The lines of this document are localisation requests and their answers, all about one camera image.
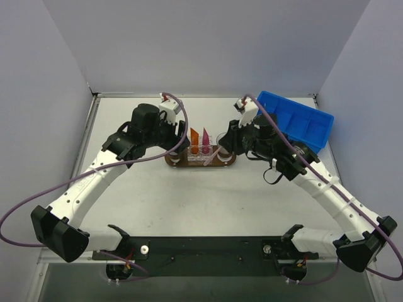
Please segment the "orange toothpaste tube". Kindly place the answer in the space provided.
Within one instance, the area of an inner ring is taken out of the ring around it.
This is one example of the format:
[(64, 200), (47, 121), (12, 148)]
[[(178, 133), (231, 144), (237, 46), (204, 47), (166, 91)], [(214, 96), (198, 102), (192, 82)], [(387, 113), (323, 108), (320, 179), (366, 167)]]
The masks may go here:
[(193, 129), (190, 128), (190, 142), (191, 142), (191, 153), (193, 155), (198, 155), (199, 153), (199, 133)]

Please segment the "clear textured toothbrush holder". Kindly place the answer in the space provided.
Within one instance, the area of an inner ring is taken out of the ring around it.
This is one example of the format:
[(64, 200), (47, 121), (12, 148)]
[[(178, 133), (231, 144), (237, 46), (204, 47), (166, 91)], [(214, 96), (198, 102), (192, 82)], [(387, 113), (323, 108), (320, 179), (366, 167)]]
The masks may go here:
[(191, 153), (191, 145), (188, 147), (188, 151), (187, 151), (187, 156), (188, 156), (188, 161), (189, 162), (204, 162), (206, 161), (209, 156), (211, 156), (213, 154), (213, 142), (212, 142), (212, 137), (210, 137), (210, 153), (208, 155), (203, 155), (202, 154), (202, 137), (199, 138), (199, 153), (198, 155), (193, 155)]

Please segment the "dark glass cup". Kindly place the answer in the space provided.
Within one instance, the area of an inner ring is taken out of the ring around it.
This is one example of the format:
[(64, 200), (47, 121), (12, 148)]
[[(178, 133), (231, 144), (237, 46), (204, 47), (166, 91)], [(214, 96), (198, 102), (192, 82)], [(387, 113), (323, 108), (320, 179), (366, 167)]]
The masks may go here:
[(177, 165), (183, 159), (183, 153), (171, 152), (168, 154), (168, 159), (171, 161), (172, 165)]
[(225, 165), (230, 165), (236, 160), (236, 156), (228, 152), (221, 144), (220, 139), (225, 136), (225, 132), (218, 134), (216, 137), (216, 145), (218, 148), (217, 158)]

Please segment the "pink toothbrush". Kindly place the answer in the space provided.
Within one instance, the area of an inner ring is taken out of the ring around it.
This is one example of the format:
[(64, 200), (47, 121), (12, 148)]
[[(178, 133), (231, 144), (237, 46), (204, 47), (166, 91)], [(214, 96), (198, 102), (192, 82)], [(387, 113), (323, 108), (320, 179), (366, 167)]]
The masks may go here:
[(211, 156), (209, 156), (209, 158), (206, 161), (204, 161), (203, 166), (208, 166), (213, 161), (213, 159), (218, 155), (221, 149), (222, 147), (217, 147), (216, 151), (214, 151), (214, 153)]

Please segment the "magenta toothpaste tube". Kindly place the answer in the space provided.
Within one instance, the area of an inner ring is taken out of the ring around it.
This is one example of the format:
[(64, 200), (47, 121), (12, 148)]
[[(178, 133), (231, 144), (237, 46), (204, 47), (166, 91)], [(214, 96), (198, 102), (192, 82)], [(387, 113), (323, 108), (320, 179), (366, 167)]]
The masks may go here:
[(208, 155), (210, 153), (210, 137), (205, 128), (203, 129), (201, 152), (203, 155)]

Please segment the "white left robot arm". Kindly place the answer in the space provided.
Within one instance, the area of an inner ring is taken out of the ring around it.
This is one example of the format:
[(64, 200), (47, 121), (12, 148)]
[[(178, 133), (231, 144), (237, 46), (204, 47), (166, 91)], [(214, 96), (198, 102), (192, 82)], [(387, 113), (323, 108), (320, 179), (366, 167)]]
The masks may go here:
[(31, 212), (38, 241), (66, 262), (73, 262), (90, 250), (107, 250), (116, 259), (124, 258), (129, 251), (129, 243), (123, 239), (126, 233), (84, 231), (81, 223), (110, 184), (132, 166), (132, 160), (143, 157), (148, 148), (179, 153), (189, 146), (184, 137), (186, 123), (176, 119), (180, 111), (175, 100), (163, 101), (158, 106), (138, 105), (131, 120), (107, 138), (85, 177), (46, 208), (37, 206)]

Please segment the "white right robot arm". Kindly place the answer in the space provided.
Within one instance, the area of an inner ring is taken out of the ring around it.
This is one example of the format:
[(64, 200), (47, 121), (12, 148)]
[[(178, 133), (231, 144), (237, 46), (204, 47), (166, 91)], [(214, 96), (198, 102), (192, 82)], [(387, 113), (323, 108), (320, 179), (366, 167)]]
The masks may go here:
[(316, 200), (341, 228), (340, 232), (304, 226), (291, 235), (299, 252), (336, 256), (363, 272), (397, 228), (391, 216), (381, 217), (359, 202), (332, 175), (306, 144), (289, 141), (275, 125), (275, 115), (260, 114), (248, 121), (232, 120), (219, 144), (234, 155), (253, 154)]

